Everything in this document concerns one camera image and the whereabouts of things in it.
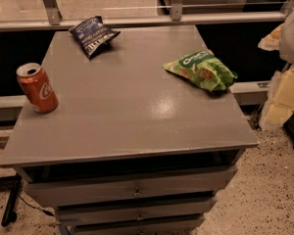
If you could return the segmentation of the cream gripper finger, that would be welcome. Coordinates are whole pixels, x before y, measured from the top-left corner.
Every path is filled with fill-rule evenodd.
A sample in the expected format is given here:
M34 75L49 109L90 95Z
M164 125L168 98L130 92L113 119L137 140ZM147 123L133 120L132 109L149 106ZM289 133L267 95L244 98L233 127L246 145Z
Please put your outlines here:
M285 72L276 71L269 84L268 99L260 118L262 130L285 124L294 113L294 65Z
M283 28L283 23L279 25L278 27L276 27L266 37L262 38L258 44L258 47L265 51L278 50L280 46L282 28Z

